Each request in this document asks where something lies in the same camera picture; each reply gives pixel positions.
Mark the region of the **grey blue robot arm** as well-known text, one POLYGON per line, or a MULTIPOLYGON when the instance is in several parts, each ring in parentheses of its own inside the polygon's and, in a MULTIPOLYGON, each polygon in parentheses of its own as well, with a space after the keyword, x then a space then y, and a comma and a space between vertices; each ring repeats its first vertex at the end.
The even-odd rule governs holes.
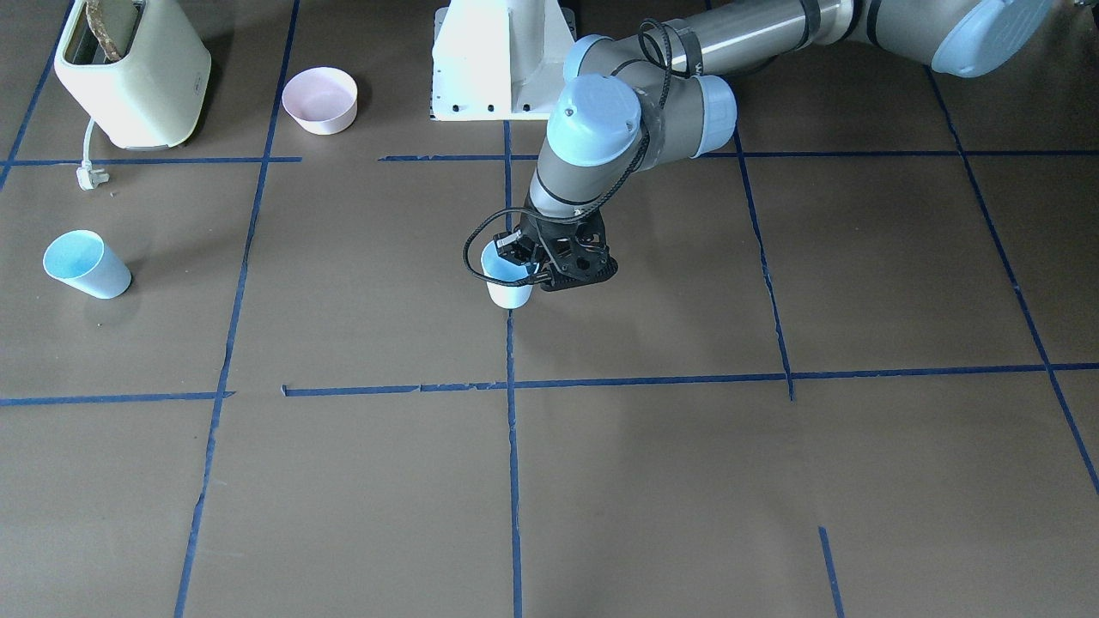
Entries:
POLYGON ((525 205, 484 249, 484 282, 544 293, 617 273, 601 211, 629 177, 722 148, 737 129, 733 79, 784 55, 855 40, 976 78, 1033 38, 1050 1, 732 1, 629 38, 578 38, 525 205))

